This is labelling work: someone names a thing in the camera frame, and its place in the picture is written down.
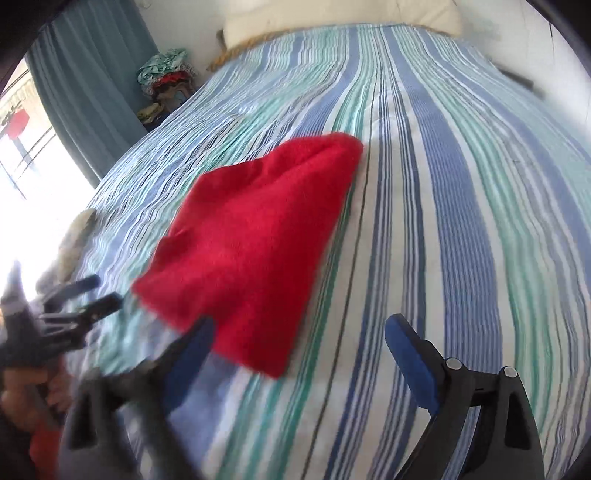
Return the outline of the person's left hand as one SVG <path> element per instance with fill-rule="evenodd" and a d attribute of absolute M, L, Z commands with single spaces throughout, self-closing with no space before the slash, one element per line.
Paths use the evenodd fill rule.
<path fill-rule="evenodd" d="M 11 368 L 2 373 L 1 409 L 20 430 L 33 433 L 45 422 L 36 397 L 39 385 L 46 386 L 45 405 L 57 413 L 65 413 L 71 403 L 72 376 L 60 364 L 55 373 L 46 368 Z"/>

